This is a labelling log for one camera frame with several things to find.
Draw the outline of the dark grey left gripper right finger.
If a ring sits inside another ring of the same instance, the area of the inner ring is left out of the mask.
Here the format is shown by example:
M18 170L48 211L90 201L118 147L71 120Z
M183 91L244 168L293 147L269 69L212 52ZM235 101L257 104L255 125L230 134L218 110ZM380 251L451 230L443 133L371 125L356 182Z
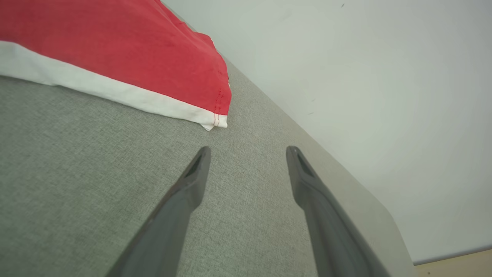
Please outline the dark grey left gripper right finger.
M304 211L320 277L388 277L389 273L302 151L286 149L293 197Z

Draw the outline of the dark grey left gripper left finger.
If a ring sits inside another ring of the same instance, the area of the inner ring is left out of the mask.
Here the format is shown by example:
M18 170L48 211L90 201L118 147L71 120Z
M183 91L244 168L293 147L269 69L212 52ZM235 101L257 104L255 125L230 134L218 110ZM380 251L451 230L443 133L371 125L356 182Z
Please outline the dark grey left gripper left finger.
M203 200L210 163L211 149L202 147L134 235L107 276L176 276L190 216Z

